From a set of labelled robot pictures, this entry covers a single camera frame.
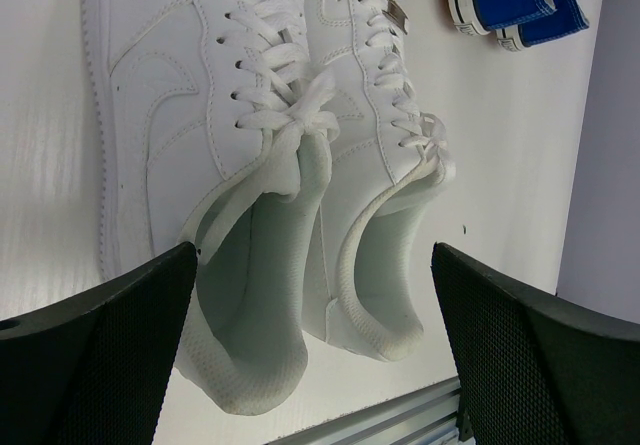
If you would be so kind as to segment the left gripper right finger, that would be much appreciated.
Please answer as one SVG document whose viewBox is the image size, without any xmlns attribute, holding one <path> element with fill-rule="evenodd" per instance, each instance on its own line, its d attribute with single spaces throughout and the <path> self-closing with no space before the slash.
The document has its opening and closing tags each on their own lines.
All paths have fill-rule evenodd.
<svg viewBox="0 0 640 445">
<path fill-rule="evenodd" d="M 446 243 L 436 295 L 479 444 L 636 444 L 639 327 L 504 275 Z"/>
</svg>

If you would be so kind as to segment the white sneaker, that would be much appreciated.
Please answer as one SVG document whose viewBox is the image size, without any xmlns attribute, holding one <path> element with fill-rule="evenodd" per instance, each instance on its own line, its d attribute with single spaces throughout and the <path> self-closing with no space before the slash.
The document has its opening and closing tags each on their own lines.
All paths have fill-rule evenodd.
<svg viewBox="0 0 640 445">
<path fill-rule="evenodd" d="M 312 62 L 335 77 L 327 109 L 340 133 L 307 258 L 303 327 L 334 347 L 399 361 L 423 335 L 411 246 L 427 203 L 455 175 L 445 127 L 417 103 L 399 0 L 304 5 Z"/>
<path fill-rule="evenodd" d="M 266 413 L 307 367 L 304 270 L 338 135 L 304 0 L 81 7 L 103 150 L 102 274 L 192 244 L 176 367 L 223 411 Z"/>
</svg>

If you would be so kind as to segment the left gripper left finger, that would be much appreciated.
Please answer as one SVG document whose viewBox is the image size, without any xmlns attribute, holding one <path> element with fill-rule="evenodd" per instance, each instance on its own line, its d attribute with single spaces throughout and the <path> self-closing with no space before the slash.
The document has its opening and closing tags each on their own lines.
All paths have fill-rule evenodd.
<svg viewBox="0 0 640 445">
<path fill-rule="evenodd" d="M 4 444 L 149 444 L 196 275 L 184 242 L 1 323 Z"/>
</svg>

